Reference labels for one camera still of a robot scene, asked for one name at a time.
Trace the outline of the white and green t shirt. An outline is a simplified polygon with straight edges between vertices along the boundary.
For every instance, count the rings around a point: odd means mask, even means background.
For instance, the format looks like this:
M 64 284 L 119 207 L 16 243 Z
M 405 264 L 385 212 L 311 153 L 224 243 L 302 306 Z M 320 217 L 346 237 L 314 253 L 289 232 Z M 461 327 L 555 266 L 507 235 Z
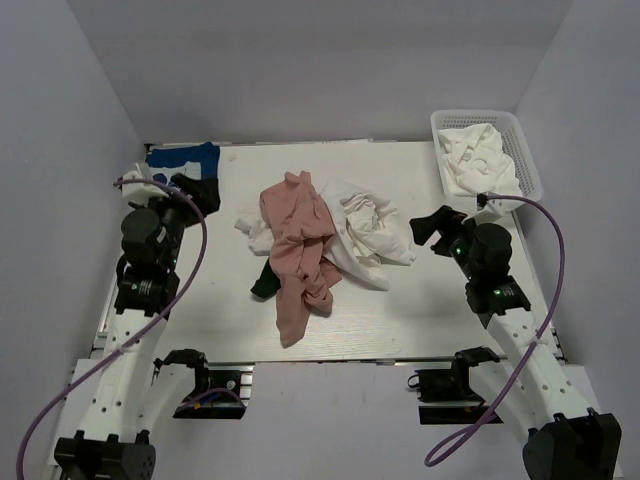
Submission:
M 270 256 L 276 236 L 293 220 L 305 226 L 318 226 L 316 213 L 333 221 L 333 235 L 316 262 L 320 279 L 327 288 L 346 273 L 367 286 L 386 291 L 389 280 L 383 263 L 411 265 L 411 231 L 397 206 L 363 187 L 330 179 L 316 191 L 308 173 L 288 174 L 285 180 L 260 194 L 259 211 L 247 210 L 239 215 L 235 228 L 248 235 L 254 254 Z

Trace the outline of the pink t shirt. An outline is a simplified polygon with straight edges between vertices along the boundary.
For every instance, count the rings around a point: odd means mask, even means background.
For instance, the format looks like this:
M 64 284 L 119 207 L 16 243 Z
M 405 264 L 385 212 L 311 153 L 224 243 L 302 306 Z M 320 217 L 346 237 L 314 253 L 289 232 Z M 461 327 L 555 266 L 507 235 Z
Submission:
M 280 282 L 276 326 L 281 345 L 288 348 L 303 339 L 314 310 L 332 311 L 330 288 L 342 276 L 324 254 L 336 229 L 307 171 L 288 172 L 261 192 L 260 211 L 274 238 L 269 264 Z

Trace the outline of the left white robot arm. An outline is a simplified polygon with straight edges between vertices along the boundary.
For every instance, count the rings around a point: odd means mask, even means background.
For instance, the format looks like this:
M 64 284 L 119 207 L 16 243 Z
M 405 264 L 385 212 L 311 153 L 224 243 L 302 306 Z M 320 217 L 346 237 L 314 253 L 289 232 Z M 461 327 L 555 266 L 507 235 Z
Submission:
M 154 355 L 171 310 L 193 281 L 175 272 L 184 232 L 220 208 L 217 178 L 176 174 L 171 182 L 132 202 L 122 220 L 115 313 L 103 359 L 89 372 L 98 384 L 75 434 L 54 448 L 69 479 L 151 478 L 153 429 L 185 395 L 199 399 L 210 390 L 204 353 Z

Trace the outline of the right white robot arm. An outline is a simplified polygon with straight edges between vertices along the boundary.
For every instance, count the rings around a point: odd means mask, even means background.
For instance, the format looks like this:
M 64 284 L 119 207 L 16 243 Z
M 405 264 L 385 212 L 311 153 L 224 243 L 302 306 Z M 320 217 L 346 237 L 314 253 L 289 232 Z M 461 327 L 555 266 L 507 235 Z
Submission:
M 432 235 L 432 251 L 453 259 L 467 283 L 467 303 L 502 349 L 456 353 L 451 384 L 461 397 L 479 396 L 487 410 L 455 441 L 469 438 L 494 418 L 521 446 L 531 479 L 611 479 L 622 437 L 611 413 L 599 413 L 573 386 L 537 326 L 531 304 L 510 274 L 511 235 L 500 225 L 477 224 L 449 206 L 413 218 L 416 244 Z

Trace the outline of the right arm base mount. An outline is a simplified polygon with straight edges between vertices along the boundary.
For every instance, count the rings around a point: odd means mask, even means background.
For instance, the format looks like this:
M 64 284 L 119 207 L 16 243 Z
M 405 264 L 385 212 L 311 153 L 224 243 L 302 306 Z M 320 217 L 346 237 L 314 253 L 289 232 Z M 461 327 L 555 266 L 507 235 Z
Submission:
M 488 403 L 471 390 L 469 373 L 485 362 L 500 359 L 488 347 L 475 347 L 457 352 L 447 368 L 415 370 L 407 387 L 417 393 L 420 424 L 467 426 L 479 420 Z

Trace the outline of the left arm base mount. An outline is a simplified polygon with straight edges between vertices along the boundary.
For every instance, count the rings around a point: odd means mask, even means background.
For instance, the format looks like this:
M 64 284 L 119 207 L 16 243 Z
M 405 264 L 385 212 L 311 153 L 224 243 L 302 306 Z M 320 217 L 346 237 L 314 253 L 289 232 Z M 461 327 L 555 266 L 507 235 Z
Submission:
M 154 367 L 183 365 L 193 371 L 193 390 L 176 408 L 174 419 L 240 420 L 246 411 L 241 395 L 241 370 L 211 369 L 203 352 L 194 349 L 173 350 L 165 358 L 156 358 Z

